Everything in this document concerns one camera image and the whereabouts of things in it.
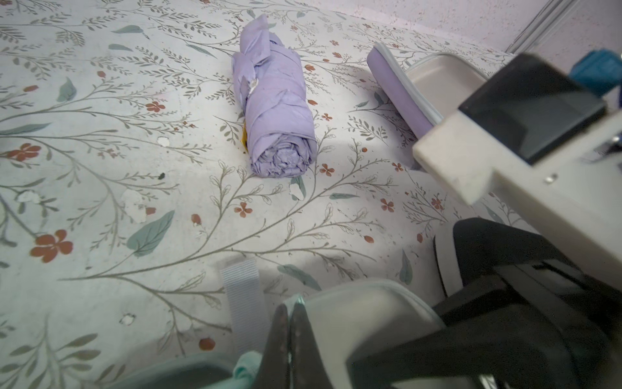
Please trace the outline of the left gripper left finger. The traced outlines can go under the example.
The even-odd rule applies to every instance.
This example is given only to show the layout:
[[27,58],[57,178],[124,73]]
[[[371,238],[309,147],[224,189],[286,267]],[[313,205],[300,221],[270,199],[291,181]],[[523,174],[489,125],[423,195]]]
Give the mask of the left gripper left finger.
[[288,308],[281,304],[275,310],[252,389],[290,388],[289,332]]

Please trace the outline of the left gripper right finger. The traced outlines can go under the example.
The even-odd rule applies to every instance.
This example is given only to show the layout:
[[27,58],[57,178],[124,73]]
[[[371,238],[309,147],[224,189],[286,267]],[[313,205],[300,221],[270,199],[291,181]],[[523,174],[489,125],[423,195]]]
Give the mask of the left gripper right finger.
[[290,384],[296,389],[333,388],[303,303],[290,315]]

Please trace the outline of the green umbrella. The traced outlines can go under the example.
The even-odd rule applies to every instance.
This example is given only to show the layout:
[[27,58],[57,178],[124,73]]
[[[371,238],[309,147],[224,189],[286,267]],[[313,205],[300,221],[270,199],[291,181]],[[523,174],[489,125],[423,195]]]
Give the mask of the green umbrella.
[[205,389],[249,389],[258,376],[261,362],[261,353],[244,353],[239,357],[230,378],[208,385]]

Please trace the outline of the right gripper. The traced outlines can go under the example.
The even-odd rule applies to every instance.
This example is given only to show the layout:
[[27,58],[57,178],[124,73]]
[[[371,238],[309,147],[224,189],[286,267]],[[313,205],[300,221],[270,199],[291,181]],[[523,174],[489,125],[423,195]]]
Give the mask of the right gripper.
[[544,237],[481,218],[443,225],[433,249],[444,327],[351,360],[357,388],[490,375],[508,388],[618,388],[621,293]]

